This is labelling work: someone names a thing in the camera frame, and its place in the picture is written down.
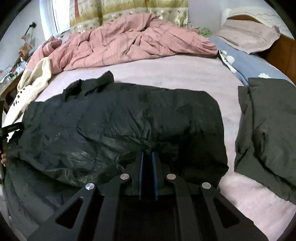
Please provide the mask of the white carved headboard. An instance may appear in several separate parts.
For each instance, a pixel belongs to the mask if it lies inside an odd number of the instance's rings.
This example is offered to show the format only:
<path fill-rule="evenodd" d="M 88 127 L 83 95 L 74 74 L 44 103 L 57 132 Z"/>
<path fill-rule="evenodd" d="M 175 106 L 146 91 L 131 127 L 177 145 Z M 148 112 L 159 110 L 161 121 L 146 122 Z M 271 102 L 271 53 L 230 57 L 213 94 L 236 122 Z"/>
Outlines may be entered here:
<path fill-rule="evenodd" d="M 224 9 L 216 36 L 237 50 L 258 54 L 295 83 L 295 39 L 274 10 Z"/>

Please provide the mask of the pink pillow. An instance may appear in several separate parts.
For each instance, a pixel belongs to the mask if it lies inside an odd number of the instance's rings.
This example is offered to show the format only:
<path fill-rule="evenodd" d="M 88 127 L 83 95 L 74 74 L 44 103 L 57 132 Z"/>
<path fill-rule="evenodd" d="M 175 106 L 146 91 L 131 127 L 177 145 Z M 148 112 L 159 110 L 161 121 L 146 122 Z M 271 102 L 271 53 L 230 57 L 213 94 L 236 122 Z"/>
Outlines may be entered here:
<path fill-rule="evenodd" d="M 269 49 L 280 38 L 280 30 L 254 21 L 226 20 L 216 36 L 231 47 L 251 54 Z"/>

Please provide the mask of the window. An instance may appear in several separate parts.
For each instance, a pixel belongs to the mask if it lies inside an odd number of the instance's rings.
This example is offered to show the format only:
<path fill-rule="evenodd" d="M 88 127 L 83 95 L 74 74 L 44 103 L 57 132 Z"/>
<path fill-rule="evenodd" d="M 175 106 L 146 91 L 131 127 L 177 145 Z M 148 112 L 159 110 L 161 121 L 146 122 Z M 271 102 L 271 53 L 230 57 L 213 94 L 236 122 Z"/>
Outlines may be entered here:
<path fill-rule="evenodd" d="M 45 40 L 58 37 L 70 29 L 70 1 L 39 0 L 39 9 Z"/>

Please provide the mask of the blue floral pillow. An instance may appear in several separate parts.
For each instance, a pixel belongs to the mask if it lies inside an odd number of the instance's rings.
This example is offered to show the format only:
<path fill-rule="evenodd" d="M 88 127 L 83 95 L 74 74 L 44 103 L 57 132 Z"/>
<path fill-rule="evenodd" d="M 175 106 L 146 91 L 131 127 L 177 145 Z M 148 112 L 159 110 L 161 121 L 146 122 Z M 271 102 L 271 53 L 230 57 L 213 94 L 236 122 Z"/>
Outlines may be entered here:
<path fill-rule="evenodd" d="M 243 85 L 249 85 L 249 78 L 284 79 L 292 83 L 285 74 L 261 57 L 237 50 L 216 36 L 209 37 L 208 40 L 216 45 L 223 64 Z"/>

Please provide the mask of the pink desk lamp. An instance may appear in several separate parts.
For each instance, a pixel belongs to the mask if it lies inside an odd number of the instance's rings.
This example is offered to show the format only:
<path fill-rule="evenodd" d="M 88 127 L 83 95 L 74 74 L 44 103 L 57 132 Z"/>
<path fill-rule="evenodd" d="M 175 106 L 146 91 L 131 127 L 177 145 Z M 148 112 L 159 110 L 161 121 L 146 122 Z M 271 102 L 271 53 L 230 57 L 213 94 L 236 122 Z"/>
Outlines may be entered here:
<path fill-rule="evenodd" d="M 30 29 L 36 28 L 37 24 L 35 22 L 32 22 L 29 27 L 27 28 L 25 34 L 21 37 L 22 40 L 24 40 L 26 43 L 30 42 L 32 34 L 29 33 Z"/>

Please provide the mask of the folded dark green jacket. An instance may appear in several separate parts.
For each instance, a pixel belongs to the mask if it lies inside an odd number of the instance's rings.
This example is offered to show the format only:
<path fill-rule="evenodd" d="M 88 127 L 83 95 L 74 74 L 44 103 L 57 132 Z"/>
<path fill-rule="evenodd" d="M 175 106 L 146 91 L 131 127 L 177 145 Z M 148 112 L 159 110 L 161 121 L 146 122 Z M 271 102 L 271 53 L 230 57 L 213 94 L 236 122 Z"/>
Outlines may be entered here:
<path fill-rule="evenodd" d="M 295 203 L 295 86 L 249 78 L 238 88 L 241 108 L 234 171 Z"/>

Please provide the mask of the black puffer jacket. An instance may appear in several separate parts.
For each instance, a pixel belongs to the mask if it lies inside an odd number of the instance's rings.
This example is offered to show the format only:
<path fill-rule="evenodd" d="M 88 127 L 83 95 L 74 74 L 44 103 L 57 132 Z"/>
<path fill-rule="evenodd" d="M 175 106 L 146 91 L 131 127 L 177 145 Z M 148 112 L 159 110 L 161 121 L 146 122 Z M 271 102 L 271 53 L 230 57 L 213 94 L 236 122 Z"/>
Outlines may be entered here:
<path fill-rule="evenodd" d="M 4 193 L 30 236 L 87 183 L 107 183 L 154 152 L 178 176 L 217 186 L 228 171 L 219 105 L 204 91 L 77 80 L 32 102 L 8 143 Z"/>

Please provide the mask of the pink bed sheet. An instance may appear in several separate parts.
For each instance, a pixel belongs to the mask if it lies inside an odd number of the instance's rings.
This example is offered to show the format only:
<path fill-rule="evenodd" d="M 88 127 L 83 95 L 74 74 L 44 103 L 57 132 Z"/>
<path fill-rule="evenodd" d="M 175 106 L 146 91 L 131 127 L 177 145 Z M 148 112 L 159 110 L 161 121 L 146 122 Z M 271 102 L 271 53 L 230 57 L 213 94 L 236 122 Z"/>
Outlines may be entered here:
<path fill-rule="evenodd" d="M 36 100 L 46 101 L 61 94 L 76 80 L 100 77 L 110 71 L 119 83 L 148 85 L 167 89 L 208 92 L 219 104 L 224 123 L 224 138 L 229 166 L 235 158 L 240 107 L 235 77 L 217 58 L 185 55 L 155 60 L 140 60 L 102 68 L 64 71 L 52 77 Z M 1 212 L 16 236 L 25 240 L 78 189 L 35 171 L 24 161 L 6 179 L 1 191 Z M 295 214 L 295 205 L 277 197 L 258 182 L 230 169 L 220 182 L 222 194 L 267 236 L 277 240 Z"/>

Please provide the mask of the tree pattern curtain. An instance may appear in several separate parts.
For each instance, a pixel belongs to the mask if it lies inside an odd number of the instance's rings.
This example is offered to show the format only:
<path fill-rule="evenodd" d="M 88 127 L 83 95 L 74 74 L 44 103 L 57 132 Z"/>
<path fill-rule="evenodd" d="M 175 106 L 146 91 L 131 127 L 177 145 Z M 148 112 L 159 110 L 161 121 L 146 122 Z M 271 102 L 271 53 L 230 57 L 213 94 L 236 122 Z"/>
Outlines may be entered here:
<path fill-rule="evenodd" d="M 103 23 L 132 14 L 151 13 L 179 27 L 187 27 L 188 2 L 180 0 L 86 0 L 70 1 L 70 31 L 82 33 Z"/>

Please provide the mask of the cream printed hoodie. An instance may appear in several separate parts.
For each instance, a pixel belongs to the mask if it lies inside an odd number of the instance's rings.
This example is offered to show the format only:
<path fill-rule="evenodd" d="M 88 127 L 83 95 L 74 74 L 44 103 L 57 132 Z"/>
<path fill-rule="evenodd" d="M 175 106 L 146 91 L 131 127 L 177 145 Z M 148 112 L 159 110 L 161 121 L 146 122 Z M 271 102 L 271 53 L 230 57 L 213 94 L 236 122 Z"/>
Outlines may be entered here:
<path fill-rule="evenodd" d="M 44 57 L 38 62 L 33 59 L 27 64 L 17 85 L 16 97 L 4 119 L 4 126 L 13 124 L 38 95 L 48 87 L 52 77 L 51 61 Z"/>

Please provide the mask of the brown wooden desk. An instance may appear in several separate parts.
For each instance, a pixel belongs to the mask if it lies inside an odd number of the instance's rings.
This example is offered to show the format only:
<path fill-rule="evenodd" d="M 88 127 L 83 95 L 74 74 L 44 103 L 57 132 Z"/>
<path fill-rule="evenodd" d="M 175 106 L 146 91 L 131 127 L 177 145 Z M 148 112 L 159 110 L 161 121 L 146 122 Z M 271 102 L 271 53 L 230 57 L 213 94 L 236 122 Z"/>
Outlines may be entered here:
<path fill-rule="evenodd" d="M 4 102 L 4 112 L 7 113 L 16 97 L 17 85 L 22 77 L 22 73 L 18 75 L 14 80 L 4 80 L 1 83 L 1 101 Z"/>

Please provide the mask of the pink plaid quilt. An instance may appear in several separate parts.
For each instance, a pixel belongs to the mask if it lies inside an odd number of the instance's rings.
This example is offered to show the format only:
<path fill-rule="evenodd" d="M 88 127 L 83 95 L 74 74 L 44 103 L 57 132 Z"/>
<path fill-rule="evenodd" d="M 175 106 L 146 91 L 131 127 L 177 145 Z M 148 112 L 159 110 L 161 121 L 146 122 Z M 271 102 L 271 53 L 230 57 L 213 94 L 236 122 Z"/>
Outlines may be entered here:
<path fill-rule="evenodd" d="M 66 42 L 49 39 L 34 52 L 26 69 L 33 70 L 44 57 L 51 60 L 52 74 L 57 74 L 175 54 L 217 53 L 216 45 L 197 30 L 175 26 L 153 14 L 132 14 L 71 34 Z"/>

